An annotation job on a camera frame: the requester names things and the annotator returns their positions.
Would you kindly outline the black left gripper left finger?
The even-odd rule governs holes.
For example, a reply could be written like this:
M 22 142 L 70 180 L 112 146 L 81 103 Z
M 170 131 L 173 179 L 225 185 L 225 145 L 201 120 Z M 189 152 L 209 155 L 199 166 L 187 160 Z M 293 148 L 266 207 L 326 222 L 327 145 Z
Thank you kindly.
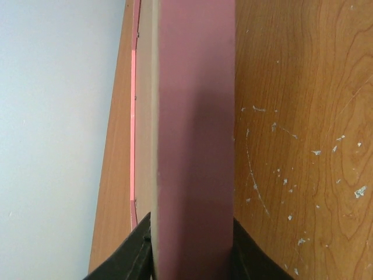
M 86 279 L 153 279 L 151 213 L 138 223 L 122 244 Z

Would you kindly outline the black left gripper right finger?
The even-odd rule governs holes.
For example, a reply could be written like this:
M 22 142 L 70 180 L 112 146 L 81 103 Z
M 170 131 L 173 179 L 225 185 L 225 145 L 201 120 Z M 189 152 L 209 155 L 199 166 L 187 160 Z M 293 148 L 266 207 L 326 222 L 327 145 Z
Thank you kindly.
M 234 218 L 231 279 L 286 280 L 293 279 L 293 277 L 266 255 L 239 221 Z

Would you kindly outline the pink wooden photo frame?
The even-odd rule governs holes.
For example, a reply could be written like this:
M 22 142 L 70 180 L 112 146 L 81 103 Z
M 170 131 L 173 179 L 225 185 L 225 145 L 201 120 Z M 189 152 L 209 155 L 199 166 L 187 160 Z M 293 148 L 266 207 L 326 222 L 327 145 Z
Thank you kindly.
M 155 279 L 229 279 L 234 1 L 135 1 L 131 203 Z

